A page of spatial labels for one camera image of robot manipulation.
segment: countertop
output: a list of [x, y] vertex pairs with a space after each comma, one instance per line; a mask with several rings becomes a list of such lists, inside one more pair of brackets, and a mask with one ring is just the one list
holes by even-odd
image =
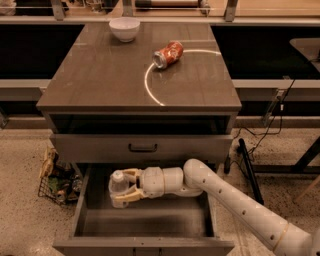
[[[171, 40], [183, 44], [183, 56], [165, 70], [151, 67], [153, 52]], [[141, 23], [135, 40], [122, 43], [108, 23], [89, 23], [37, 107], [49, 112], [239, 111], [241, 103], [208, 24]]]

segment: open drawer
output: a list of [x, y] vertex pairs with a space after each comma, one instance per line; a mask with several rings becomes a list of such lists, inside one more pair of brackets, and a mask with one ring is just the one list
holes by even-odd
[[104, 164], [86, 171], [71, 237], [53, 245], [64, 255], [219, 256], [234, 247], [215, 237], [214, 210], [206, 193], [166, 195], [113, 208], [108, 182], [114, 170]]
[[105, 135], [53, 134], [63, 160], [74, 163], [143, 163], [198, 158], [223, 163], [231, 135]]

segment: speckled floor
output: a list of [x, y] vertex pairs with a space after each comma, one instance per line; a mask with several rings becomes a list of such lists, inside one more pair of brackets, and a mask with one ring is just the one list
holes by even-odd
[[[257, 133], [264, 129], [255, 129]], [[71, 229], [74, 208], [61, 208], [39, 198], [39, 168], [49, 141], [46, 129], [0, 130], [0, 256], [61, 255], [51, 245], [55, 238], [64, 239]], [[294, 164], [320, 135], [320, 129], [284, 128], [279, 135], [267, 136], [255, 151], [255, 161], [269, 164]], [[242, 130], [247, 147], [254, 146], [261, 136]], [[240, 161], [235, 149], [232, 160]], [[320, 165], [320, 156], [313, 162]], [[244, 193], [252, 196], [249, 182], [236, 164], [229, 175], [219, 168], [218, 174]], [[300, 228], [314, 232], [320, 226], [320, 183], [298, 204], [293, 202], [316, 175], [257, 174], [265, 206]], [[236, 247], [230, 256], [273, 255], [237, 219], [216, 202], [216, 231], [222, 240], [233, 240]]]

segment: red can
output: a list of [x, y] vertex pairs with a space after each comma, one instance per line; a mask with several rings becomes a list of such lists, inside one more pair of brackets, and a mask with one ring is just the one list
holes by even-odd
[[165, 69], [176, 62], [183, 53], [183, 46], [178, 41], [170, 42], [165, 48], [153, 53], [153, 63], [157, 68]]

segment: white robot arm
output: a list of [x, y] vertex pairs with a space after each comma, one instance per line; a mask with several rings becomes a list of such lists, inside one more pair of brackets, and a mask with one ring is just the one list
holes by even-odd
[[248, 227], [275, 255], [320, 256], [320, 228], [311, 236], [220, 179], [199, 160], [188, 160], [183, 170], [151, 167], [146, 170], [127, 169], [123, 173], [134, 185], [115, 194], [110, 179], [109, 190], [113, 202], [116, 202], [114, 206], [160, 197], [165, 193], [197, 196], [205, 191]]

